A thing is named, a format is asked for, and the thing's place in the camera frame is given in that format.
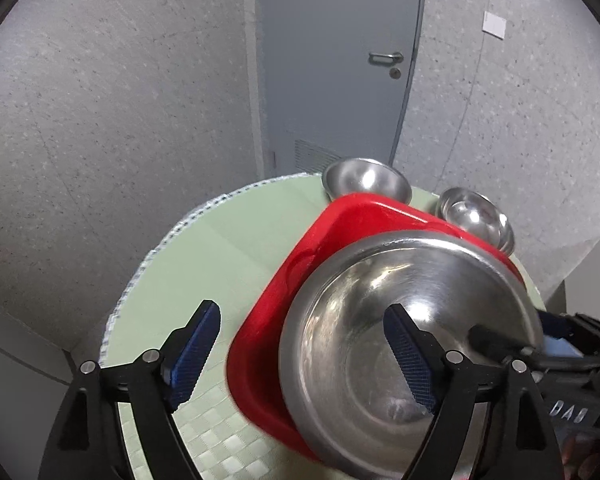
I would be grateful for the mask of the person's right hand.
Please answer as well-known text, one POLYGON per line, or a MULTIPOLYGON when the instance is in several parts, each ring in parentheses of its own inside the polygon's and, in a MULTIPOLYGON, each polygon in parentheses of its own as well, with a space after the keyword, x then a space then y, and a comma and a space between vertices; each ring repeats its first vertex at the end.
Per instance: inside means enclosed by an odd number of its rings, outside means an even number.
POLYGON ((587 436, 572 434, 560 445, 562 471, 565 480, 588 480, 593 477, 600 464, 600 451, 595 440, 587 436))

